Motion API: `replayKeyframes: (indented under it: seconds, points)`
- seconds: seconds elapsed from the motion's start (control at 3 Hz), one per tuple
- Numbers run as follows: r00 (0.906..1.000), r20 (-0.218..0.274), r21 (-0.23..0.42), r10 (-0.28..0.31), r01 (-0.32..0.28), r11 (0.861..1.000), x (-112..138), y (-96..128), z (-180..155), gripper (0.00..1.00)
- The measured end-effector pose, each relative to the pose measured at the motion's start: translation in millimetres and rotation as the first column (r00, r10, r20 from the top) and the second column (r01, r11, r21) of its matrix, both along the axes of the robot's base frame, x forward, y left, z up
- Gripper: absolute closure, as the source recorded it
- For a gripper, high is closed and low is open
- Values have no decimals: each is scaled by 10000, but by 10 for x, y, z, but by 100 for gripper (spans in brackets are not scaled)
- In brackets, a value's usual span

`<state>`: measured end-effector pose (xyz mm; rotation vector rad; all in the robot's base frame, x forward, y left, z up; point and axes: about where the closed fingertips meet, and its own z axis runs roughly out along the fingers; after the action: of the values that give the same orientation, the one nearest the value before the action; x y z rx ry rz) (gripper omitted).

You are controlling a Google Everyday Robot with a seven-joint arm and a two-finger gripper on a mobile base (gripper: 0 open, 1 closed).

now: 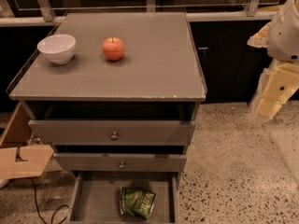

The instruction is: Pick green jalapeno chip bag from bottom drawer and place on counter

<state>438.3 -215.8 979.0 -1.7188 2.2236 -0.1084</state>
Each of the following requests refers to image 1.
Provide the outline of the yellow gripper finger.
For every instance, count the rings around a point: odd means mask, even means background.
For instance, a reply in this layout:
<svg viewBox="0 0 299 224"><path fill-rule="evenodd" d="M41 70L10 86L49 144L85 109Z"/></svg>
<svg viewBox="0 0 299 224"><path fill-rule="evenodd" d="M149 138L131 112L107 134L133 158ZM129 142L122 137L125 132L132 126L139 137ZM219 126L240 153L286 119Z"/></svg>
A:
<svg viewBox="0 0 299 224"><path fill-rule="evenodd" d="M255 35L251 36L247 41L247 44L254 48L267 48L267 37L270 23L263 26Z"/></svg>
<svg viewBox="0 0 299 224"><path fill-rule="evenodd" d="M257 123L270 121L299 89L299 63L273 59L260 75L249 109Z"/></svg>

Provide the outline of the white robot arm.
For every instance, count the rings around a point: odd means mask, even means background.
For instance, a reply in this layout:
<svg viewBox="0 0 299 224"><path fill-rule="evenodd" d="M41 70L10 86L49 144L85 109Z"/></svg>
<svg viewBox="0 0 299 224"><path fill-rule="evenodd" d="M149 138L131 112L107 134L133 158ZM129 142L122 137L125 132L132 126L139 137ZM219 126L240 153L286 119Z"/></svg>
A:
<svg viewBox="0 0 299 224"><path fill-rule="evenodd" d="M249 103L251 116L266 123L299 90L299 0L287 0L247 44L266 48L272 58Z"/></svg>

